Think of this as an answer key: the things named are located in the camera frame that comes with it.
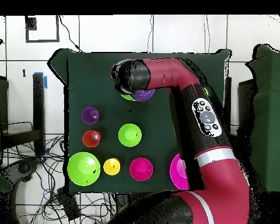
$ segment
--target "floor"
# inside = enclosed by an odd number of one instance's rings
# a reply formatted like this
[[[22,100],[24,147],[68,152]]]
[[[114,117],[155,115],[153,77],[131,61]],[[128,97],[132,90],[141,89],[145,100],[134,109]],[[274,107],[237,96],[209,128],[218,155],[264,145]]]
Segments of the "floor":
[[[56,39],[55,16],[36,16],[37,30],[29,31],[30,40]],[[252,59],[253,48],[260,43],[270,44],[280,50],[280,16],[267,15],[115,15],[115,16],[61,16],[62,23],[68,28],[70,38],[83,52],[92,51],[149,51],[154,53],[195,52],[215,53],[219,49],[232,51],[229,62],[229,76],[232,78],[232,132],[239,124],[237,105],[237,85],[252,78],[245,62]],[[59,42],[26,43],[25,17],[0,16],[0,75],[9,81],[8,120],[9,123],[22,121],[33,122],[32,74],[43,72],[47,76],[45,89],[45,132],[47,147],[64,134],[64,95],[61,82],[47,66],[48,59],[59,48],[77,51],[69,39],[67,29],[59,24]],[[30,124],[10,125],[9,132],[25,131]],[[30,146],[21,146],[20,152],[29,154]],[[58,143],[50,150],[56,159],[62,156]],[[16,150],[6,150],[3,166],[14,162]],[[51,166],[53,159],[48,159]],[[62,162],[55,163],[54,178],[56,188],[64,185],[60,172]],[[39,165],[38,174],[33,175],[28,183],[21,183],[16,197],[16,210],[21,224],[29,224],[46,201],[42,189],[49,188],[48,174],[44,166]],[[76,200],[82,213],[106,215],[100,221],[107,222],[110,213],[102,203],[102,194],[79,194]],[[52,212],[51,219],[56,218]],[[62,224],[92,224],[92,218],[77,219],[75,223],[66,218]],[[61,224],[59,220],[38,220],[37,224]]]

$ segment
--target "desk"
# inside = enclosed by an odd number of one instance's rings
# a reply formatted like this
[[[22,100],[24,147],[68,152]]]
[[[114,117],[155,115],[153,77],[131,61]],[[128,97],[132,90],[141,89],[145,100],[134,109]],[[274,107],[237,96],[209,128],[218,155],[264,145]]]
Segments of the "desk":
[[[61,49],[54,53],[48,65],[69,92],[69,157],[78,152],[95,155],[101,165],[100,177],[92,185],[81,187],[70,182],[70,193],[151,193],[176,190],[169,167],[178,154],[176,137],[169,107],[169,91],[158,89],[148,101],[128,101],[114,90],[110,77],[111,67],[127,58],[187,58],[195,63],[206,76],[221,103],[223,102],[225,64],[229,50],[217,54],[147,54],[147,53],[77,53]],[[95,107],[101,117],[95,124],[87,125],[81,119],[84,108]],[[126,123],[134,123],[142,130],[141,142],[127,148],[120,144],[118,131]],[[87,148],[82,141],[88,130],[97,130],[102,138],[95,148]],[[121,170],[115,176],[103,170],[104,162],[117,158]],[[138,182],[129,172],[130,163],[145,157],[153,164],[149,180]]]

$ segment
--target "green bowl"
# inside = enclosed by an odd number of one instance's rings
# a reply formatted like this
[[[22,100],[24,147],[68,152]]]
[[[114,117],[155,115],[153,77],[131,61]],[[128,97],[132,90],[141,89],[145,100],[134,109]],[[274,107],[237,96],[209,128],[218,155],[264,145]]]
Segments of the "green bowl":
[[[134,147],[140,143],[142,132],[135,124],[125,124],[120,128],[118,138],[122,145]]]
[[[89,186],[100,176],[100,162],[93,154],[76,153],[68,161],[68,176],[78,186]]]
[[[129,94],[122,94],[121,95],[123,98],[125,98],[126,100],[131,100],[132,102],[135,102],[136,100]]]

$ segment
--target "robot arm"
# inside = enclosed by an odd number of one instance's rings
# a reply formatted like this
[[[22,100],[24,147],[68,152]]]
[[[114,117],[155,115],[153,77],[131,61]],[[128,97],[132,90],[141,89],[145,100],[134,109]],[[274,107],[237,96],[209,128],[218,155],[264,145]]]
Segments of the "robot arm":
[[[249,186],[198,76],[177,58],[125,60],[111,77],[121,94],[168,88],[180,156],[190,191],[174,196],[191,208],[193,224],[247,224]]]

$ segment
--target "purple bowl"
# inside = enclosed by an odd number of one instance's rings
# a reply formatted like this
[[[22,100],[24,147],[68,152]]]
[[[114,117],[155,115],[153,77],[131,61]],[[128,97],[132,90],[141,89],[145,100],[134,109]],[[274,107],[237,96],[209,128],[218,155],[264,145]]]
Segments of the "purple bowl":
[[[151,98],[155,91],[155,89],[137,90],[134,94],[132,94],[132,97],[138,102],[144,102]]]
[[[87,124],[94,124],[100,118],[100,113],[94,107],[87,107],[82,111],[82,120]]]

